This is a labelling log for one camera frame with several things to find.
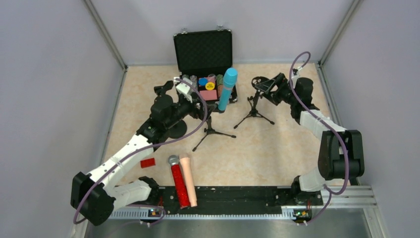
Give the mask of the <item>black tripod clip mic stand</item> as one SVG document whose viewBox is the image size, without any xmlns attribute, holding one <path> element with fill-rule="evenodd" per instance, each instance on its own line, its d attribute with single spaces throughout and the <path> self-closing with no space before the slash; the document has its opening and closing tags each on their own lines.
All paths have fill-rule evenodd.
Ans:
<svg viewBox="0 0 420 238">
<path fill-rule="evenodd" d="M 207 123 L 207 127 L 204 128 L 204 137 L 198 142 L 198 144 L 192 149 L 193 152 L 195 152 L 197 150 L 197 148 L 201 145 L 201 143 L 209 136 L 212 134 L 217 134 L 217 135 L 224 135 L 224 136 L 228 136 L 231 138 L 237 138 L 236 135 L 231 135 L 231 134 L 226 134 L 226 133 L 222 133 L 219 131 L 216 131 L 213 126 L 212 126 L 212 117 L 211 117 L 211 113 L 213 112 L 219 112 L 218 108 L 217 108 L 217 104 L 212 104 L 209 105 L 210 109 L 208 112 L 208 116 L 206 117 L 206 123 Z"/>
</svg>

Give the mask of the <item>black tripod shock-mount stand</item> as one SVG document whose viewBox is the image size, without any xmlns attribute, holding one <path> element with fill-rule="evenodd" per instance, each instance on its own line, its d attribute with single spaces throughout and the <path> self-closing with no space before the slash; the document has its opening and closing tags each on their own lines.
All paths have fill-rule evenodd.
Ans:
<svg viewBox="0 0 420 238">
<path fill-rule="evenodd" d="M 262 83 L 262 82 L 266 82 L 268 81 L 268 78 L 263 77 L 263 76 L 257 76 L 255 78 L 252 79 L 252 86 L 258 84 L 258 83 Z M 267 117 L 263 116 L 258 110 L 257 110 L 257 104 L 260 98 L 263 97 L 263 93 L 260 89 L 257 89 L 255 94 L 253 96 L 250 96 L 247 98 L 247 101 L 249 102 L 251 109 L 249 111 L 249 113 L 239 122 L 237 123 L 233 128 L 236 129 L 245 119 L 248 118 L 262 118 L 265 119 L 266 121 L 268 121 L 270 124 L 275 125 L 275 122 L 271 121 L 270 119 L 268 119 Z"/>
</svg>

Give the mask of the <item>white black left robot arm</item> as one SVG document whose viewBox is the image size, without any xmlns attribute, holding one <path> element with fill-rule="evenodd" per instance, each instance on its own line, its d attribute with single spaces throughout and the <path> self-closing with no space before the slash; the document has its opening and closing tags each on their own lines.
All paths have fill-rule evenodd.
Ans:
<svg viewBox="0 0 420 238">
<path fill-rule="evenodd" d="M 157 96 L 152 108 L 151 116 L 116 154 L 87 174 L 79 172 L 74 176 L 70 198 L 76 210 L 73 224 L 89 221 L 98 226 L 114 210 L 149 198 L 151 186 L 146 182 L 138 180 L 123 186 L 117 183 L 159 147 L 193 135 L 210 114 L 199 93 L 192 100 L 181 95 L 177 103 L 169 95 Z"/>
</svg>

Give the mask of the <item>blue toy microphone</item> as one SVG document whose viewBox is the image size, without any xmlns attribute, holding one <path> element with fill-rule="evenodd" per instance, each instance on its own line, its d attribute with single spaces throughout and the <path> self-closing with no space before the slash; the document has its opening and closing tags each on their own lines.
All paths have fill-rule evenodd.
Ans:
<svg viewBox="0 0 420 238">
<path fill-rule="evenodd" d="M 218 110 L 224 113 L 229 103 L 232 90 L 238 79 L 238 71 L 235 68 L 228 68 L 223 76 L 223 88 L 218 102 Z"/>
</svg>

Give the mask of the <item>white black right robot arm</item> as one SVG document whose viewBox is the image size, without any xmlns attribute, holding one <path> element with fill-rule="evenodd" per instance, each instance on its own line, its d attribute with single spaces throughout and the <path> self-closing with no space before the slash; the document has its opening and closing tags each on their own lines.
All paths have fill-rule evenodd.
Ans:
<svg viewBox="0 0 420 238">
<path fill-rule="evenodd" d="M 273 79 L 258 76 L 252 86 L 274 105 L 290 105 L 291 117 L 320 140 L 317 166 L 310 172 L 294 178 L 291 193 L 297 204 L 303 204 L 320 191 L 326 181 L 351 179 L 365 172 L 362 134 L 348 130 L 326 117 L 312 103 L 314 82 L 294 75 L 288 80 L 280 73 Z"/>
</svg>

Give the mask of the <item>black round-base mic stand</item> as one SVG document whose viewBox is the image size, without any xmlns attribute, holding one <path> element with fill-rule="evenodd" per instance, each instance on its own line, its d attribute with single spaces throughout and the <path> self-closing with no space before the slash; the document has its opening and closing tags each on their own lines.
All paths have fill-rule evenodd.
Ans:
<svg viewBox="0 0 420 238">
<path fill-rule="evenodd" d="M 166 94 L 173 86 L 174 82 L 170 80 L 162 86 L 154 87 L 157 96 L 151 106 L 150 117 L 156 127 L 168 132 L 170 138 L 176 139 L 186 133 L 187 126 L 182 120 L 185 117 L 183 101 L 175 103 L 173 98 Z"/>
</svg>

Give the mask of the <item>red glitter microphone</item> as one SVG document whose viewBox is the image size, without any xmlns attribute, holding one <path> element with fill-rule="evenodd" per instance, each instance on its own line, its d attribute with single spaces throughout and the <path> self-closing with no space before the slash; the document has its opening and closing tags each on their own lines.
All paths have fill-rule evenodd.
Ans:
<svg viewBox="0 0 420 238">
<path fill-rule="evenodd" d="M 190 206 L 190 201 L 188 197 L 187 187 L 185 185 L 184 178 L 181 172 L 179 156 L 170 155 L 168 157 L 168 163 L 170 165 L 180 208 L 187 208 Z"/>
</svg>

